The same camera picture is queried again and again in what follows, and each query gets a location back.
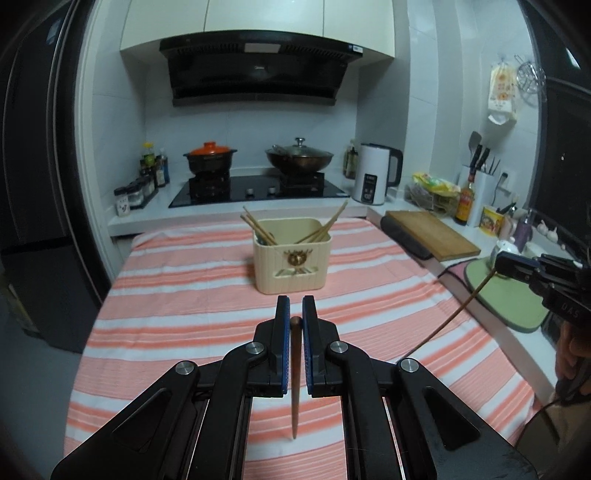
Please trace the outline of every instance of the wooden cutting board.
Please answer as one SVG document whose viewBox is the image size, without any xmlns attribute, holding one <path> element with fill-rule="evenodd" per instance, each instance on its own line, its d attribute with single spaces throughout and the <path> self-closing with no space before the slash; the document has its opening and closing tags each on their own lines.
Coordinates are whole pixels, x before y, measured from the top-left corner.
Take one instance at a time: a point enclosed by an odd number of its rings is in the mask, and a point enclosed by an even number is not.
<svg viewBox="0 0 591 480">
<path fill-rule="evenodd" d="M 480 248 L 429 212 L 386 212 L 440 262 L 474 257 Z"/>
</svg>

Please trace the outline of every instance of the kitchen counter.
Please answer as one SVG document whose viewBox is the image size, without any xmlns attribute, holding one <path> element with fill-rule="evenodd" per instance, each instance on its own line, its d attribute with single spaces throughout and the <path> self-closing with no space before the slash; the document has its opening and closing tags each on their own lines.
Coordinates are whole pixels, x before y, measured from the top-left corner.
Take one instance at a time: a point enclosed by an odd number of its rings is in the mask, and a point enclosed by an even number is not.
<svg viewBox="0 0 591 480">
<path fill-rule="evenodd" d="M 247 174 L 258 173 L 260 172 L 249 171 Z M 343 199 L 339 198 L 284 199 L 243 203 L 217 203 L 169 209 L 170 202 L 173 201 L 189 177 L 190 173 L 188 172 L 185 176 L 173 177 L 171 184 L 161 189 L 146 208 L 135 210 L 127 217 L 117 217 L 114 209 L 110 208 L 107 211 L 107 214 L 111 218 L 108 222 L 109 234 L 113 237 L 136 235 L 149 230 L 174 225 L 237 220 L 243 212 L 243 206 L 246 206 L 258 218 L 313 216 L 315 218 L 328 219 L 334 215 L 335 211 L 343 203 Z M 341 188 L 346 193 L 351 194 L 353 191 L 354 181 L 346 179 L 340 172 L 326 173 L 326 180 Z M 367 218 L 379 226 L 381 218 L 388 210 L 420 209 L 404 200 L 402 189 L 389 189 L 384 205 L 368 206 L 356 202 L 351 198 L 342 216 Z M 443 222 L 477 245 L 482 250 L 479 257 L 486 257 L 490 254 L 495 245 L 496 238 L 483 233 L 479 228 L 457 225 L 451 218 L 445 218 Z M 539 236 L 539 234 L 534 237 L 534 240 L 548 252 L 564 255 L 559 248 L 549 243 L 545 238 Z M 432 258 L 424 262 L 424 266 L 434 275 L 439 275 L 446 267 L 457 262 L 457 260 L 438 262 Z M 465 300 L 469 296 L 466 289 L 454 277 L 444 275 L 441 278 L 441 282 L 460 301 Z M 541 330 L 538 329 L 533 333 L 516 332 L 488 312 L 477 301 L 470 303 L 468 311 L 495 338 L 505 352 L 505 355 L 519 368 L 519 372 L 531 384 L 538 398 L 543 402 L 549 401 L 557 380 L 554 372 L 556 354 L 552 345 L 541 333 Z"/>
</svg>

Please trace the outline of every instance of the pink and white striped cloth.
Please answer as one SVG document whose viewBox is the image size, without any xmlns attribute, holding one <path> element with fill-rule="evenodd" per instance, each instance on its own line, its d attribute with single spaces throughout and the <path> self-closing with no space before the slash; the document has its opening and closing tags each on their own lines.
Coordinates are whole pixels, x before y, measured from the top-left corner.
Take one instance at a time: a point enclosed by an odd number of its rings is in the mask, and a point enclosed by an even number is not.
<svg viewBox="0 0 591 480">
<path fill-rule="evenodd" d="M 457 300 L 394 241 L 362 219 L 341 219 L 326 286 L 290 294 L 291 313 L 313 294 L 340 337 L 396 361 L 440 325 Z M 70 399 L 65 453 L 97 431 L 177 361 L 205 364 L 252 339 L 277 298 L 254 286 L 252 232 L 242 223 L 140 235 L 92 330 Z M 415 358 L 514 442 L 534 393 L 493 338 L 464 312 Z M 300 427 L 290 395 L 254 399 L 245 478 L 346 478 L 338 399 L 312 399 L 301 379 Z"/>
</svg>

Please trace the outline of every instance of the range hood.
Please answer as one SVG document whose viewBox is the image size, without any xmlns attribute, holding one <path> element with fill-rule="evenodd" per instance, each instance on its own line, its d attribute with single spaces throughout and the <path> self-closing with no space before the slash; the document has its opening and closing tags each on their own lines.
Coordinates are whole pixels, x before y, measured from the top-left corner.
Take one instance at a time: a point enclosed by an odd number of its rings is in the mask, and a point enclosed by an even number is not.
<svg viewBox="0 0 591 480">
<path fill-rule="evenodd" d="M 334 105 L 363 49 L 297 33 L 232 30 L 165 38 L 173 105 L 274 100 Z"/>
</svg>

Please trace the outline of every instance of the refrigerator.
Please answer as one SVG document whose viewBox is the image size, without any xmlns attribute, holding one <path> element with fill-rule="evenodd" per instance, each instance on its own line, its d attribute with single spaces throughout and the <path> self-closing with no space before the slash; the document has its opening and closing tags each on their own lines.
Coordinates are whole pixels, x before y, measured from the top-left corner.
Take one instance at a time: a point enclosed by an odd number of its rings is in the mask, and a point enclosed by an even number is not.
<svg viewBox="0 0 591 480">
<path fill-rule="evenodd" d="M 82 352 L 110 288 L 74 137 L 78 58 L 93 0 L 39 5 L 0 59 L 0 260 L 40 335 Z"/>
</svg>

